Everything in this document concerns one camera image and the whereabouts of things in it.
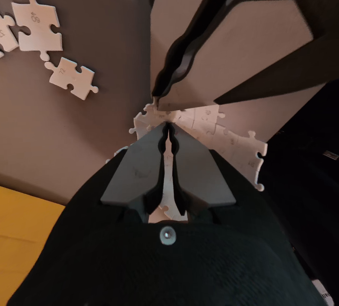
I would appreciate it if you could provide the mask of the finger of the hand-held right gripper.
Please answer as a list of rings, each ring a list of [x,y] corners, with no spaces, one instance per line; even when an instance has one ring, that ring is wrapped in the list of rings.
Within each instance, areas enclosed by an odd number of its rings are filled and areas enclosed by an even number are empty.
[[[193,41],[158,110],[213,105],[214,100],[312,41],[296,0],[236,4],[206,41]]]
[[[192,21],[202,0],[155,0],[150,14],[150,91],[167,52]]]

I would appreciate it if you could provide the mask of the white puzzle piece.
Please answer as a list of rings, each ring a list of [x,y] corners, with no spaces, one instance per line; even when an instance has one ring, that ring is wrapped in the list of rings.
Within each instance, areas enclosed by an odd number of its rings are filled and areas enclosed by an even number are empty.
[[[71,93],[82,100],[86,99],[90,91],[95,94],[99,92],[98,87],[92,85],[95,73],[84,66],[81,66],[81,72],[78,72],[77,63],[64,57],[60,59],[58,67],[55,67],[52,62],[45,62],[44,66],[53,71],[49,79],[50,83],[63,89],[72,85]]]
[[[54,33],[51,26],[59,28],[56,7],[29,0],[28,4],[11,3],[18,26],[27,27],[30,35],[18,33],[19,49],[24,52],[39,51],[40,58],[48,62],[48,51],[62,51],[62,34]]]
[[[6,52],[11,52],[19,47],[18,41],[10,29],[15,25],[16,22],[11,16],[0,16],[0,45]]]

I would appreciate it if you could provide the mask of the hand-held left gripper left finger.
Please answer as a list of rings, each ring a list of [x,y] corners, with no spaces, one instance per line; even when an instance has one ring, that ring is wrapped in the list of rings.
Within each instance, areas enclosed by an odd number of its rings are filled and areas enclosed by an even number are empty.
[[[163,122],[127,149],[101,202],[150,215],[162,201],[164,152],[170,124]]]

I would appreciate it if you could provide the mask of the partly built puzzle ball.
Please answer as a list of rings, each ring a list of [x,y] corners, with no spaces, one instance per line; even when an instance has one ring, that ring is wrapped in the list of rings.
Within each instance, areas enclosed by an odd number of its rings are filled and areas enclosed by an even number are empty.
[[[216,123],[217,117],[222,116],[222,113],[219,113],[218,110],[217,105],[211,105],[187,110],[160,112],[157,110],[155,103],[147,104],[144,107],[145,113],[139,112],[134,117],[134,128],[130,129],[129,132],[131,134],[136,133],[139,140],[163,122],[174,123],[205,145],[210,152],[215,151],[217,155],[220,155],[222,160],[225,160],[226,164],[231,166],[231,169],[235,169],[236,174],[240,174],[240,179],[244,180],[245,184],[249,184],[250,188],[263,191],[264,186],[258,183],[258,176],[264,160],[259,158],[258,154],[265,156],[268,145],[257,140],[254,131],[248,131],[248,137],[242,137],[231,131],[226,131],[225,127]],[[197,215],[187,213],[180,215],[176,207],[172,179],[173,154],[171,147],[168,132],[164,152],[163,197],[158,208],[164,209],[167,207],[168,210],[165,214],[169,219],[184,221]],[[122,150],[126,153],[128,148],[125,147]],[[231,187],[231,179],[233,178],[235,178],[235,175],[230,174],[230,178],[225,178],[225,180],[237,204],[240,200],[236,198],[236,189]],[[147,222],[150,215],[139,216],[143,222]]]

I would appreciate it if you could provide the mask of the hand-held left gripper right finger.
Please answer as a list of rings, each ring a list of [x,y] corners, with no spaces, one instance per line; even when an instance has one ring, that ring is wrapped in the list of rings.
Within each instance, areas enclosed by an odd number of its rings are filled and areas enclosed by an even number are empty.
[[[180,215],[233,206],[236,199],[210,150],[174,123],[169,123],[173,154],[174,201]]]

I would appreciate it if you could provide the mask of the person's dark-clothed torso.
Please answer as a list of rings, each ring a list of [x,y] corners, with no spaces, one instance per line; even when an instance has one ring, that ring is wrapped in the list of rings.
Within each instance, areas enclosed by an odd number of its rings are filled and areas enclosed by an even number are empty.
[[[296,251],[338,293],[338,80],[326,84],[268,141],[260,170]]]

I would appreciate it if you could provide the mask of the black white printed tag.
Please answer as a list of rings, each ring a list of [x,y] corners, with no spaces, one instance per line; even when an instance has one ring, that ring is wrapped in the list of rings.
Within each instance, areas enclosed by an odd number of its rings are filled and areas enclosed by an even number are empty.
[[[313,285],[316,287],[317,291],[322,296],[327,306],[334,306],[334,301],[328,291],[325,289],[323,284],[318,279],[312,280]]]

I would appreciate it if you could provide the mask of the yellow plastic bin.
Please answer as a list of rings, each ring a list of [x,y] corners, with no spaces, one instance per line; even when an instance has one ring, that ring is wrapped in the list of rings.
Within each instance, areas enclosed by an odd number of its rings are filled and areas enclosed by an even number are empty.
[[[7,304],[37,261],[65,206],[0,188],[0,305]]]

